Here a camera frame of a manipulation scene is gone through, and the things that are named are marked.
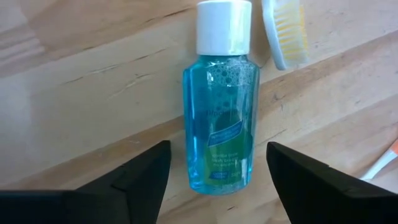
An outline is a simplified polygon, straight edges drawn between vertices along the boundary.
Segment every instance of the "toothbrush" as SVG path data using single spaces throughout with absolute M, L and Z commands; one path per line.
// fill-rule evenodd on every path
M 262 0 L 272 57 L 279 70 L 286 70 L 309 60 L 304 10 L 299 0 Z
M 375 164 L 361 177 L 361 180 L 371 180 L 388 163 L 398 156 L 398 139 L 390 148 L 376 161 Z

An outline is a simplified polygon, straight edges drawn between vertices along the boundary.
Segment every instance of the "brush bristle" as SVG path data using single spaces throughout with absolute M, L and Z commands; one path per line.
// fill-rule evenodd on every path
M 291 67 L 308 61 L 304 8 L 298 0 L 275 1 L 274 19 L 285 63 Z

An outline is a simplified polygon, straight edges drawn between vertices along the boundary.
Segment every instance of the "wooden table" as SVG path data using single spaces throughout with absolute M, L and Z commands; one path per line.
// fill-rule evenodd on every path
M 191 191 L 181 72 L 196 58 L 197 2 L 1 1 L 1 188 L 75 189 L 171 139 L 159 223 L 288 223 L 268 141 L 358 176 L 398 137 L 398 1 L 302 0 L 312 60 L 278 72 L 255 0 L 252 183 L 227 197 Z M 373 183 L 398 192 L 397 175 L 393 162 Z

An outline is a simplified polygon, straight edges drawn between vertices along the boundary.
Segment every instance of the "mouthwash bottle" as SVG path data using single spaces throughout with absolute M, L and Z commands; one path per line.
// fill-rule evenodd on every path
M 248 60 L 251 3 L 205 1 L 197 6 L 198 60 L 183 74 L 190 186 L 224 195 L 250 182 L 259 68 Z

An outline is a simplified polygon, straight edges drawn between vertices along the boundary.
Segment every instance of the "green label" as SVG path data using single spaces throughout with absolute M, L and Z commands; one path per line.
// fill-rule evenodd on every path
M 217 119 L 216 129 L 218 131 L 210 134 L 205 149 L 205 183 L 226 185 L 240 182 L 243 170 L 246 170 L 243 159 L 246 158 L 245 142 L 250 133 L 243 128 L 239 115 L 230 111 Z

